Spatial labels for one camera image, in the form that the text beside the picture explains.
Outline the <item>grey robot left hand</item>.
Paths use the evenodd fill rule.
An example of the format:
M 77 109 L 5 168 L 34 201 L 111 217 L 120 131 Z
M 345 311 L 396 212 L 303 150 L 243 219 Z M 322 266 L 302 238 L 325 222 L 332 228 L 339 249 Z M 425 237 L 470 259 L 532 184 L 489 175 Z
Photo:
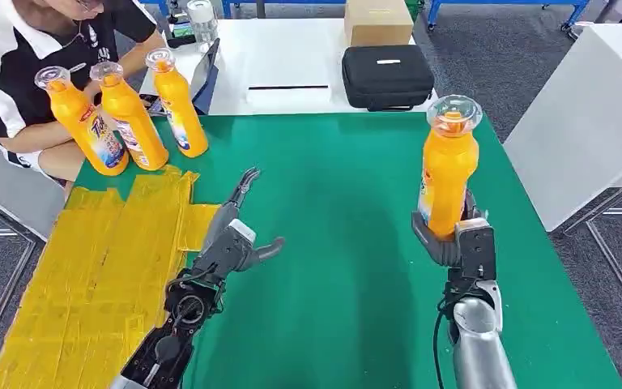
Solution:
M 255 247 L 257 234 L 240 219 L 240 208 L 253 181 L 261 170 L 247 169 L 231 196 L 222 203 L 208 226 L 202 248 L 192 271 L 198 278 L 211 283 L 225 280 L 232 271 L 242 272 L 276 256 L 285 239 L 276 237 L 272 243 Z

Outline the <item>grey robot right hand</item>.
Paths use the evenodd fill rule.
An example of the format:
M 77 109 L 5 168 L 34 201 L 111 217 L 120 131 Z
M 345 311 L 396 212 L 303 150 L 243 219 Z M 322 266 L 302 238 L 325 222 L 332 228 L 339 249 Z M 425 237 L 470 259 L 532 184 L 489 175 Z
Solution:
M 464 208 L 461 221 L 481 217 L 482 212 L 476 206 L 474 195 L 470 190 L 465 192 Z M 461 267 L 461 251 L 454 237 L 438 238 L 427 226 L 426 220 L 416 210 L 411 212 L 411 227 L 430 258 L 444 267 Z

